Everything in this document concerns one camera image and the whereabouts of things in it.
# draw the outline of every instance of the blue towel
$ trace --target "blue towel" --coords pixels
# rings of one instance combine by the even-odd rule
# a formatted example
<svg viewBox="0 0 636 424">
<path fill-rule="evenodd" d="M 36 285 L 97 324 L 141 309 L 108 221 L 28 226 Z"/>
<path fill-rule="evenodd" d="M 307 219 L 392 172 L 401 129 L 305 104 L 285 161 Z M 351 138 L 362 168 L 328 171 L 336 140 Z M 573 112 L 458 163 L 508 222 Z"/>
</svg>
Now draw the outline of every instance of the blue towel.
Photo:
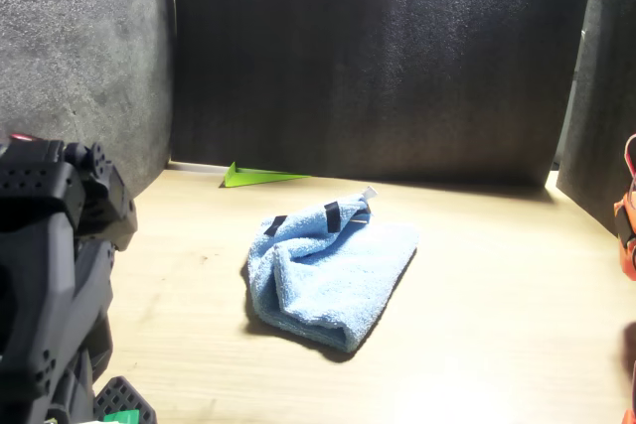
<svg viewBox="0 0 636 424">
<path fill-rule="evenodd" d="M 418 241 L 410 225 L 371 224 L 366 196 L 262 223 L 248 270 L 265 322 L 344 352 L 360 345 Z"/>
</svg>

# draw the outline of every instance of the light wood surface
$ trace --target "light wood surface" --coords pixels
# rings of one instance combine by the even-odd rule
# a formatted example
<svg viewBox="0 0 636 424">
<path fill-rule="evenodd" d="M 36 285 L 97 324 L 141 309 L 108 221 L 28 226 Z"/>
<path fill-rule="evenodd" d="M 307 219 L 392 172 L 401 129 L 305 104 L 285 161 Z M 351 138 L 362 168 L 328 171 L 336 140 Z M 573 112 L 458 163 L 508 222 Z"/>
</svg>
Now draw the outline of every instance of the light wood surface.
<svg viewBox="0 0 636 424">
<path fill-rule="evenodd" d="M 345 360 L 249 318 L 241 269 L 264 217 L 368 183 L 220 189 L 220 174 L 166 171 L 116 256 L 115 351 L 95 389 L 125 375 L 160 424 L 619 423 L 636 286 L 616 239 L 554 179 L 523 199 L 374 184 L 374 220 L 411 222 L 421 239 Z"/>
</svg>

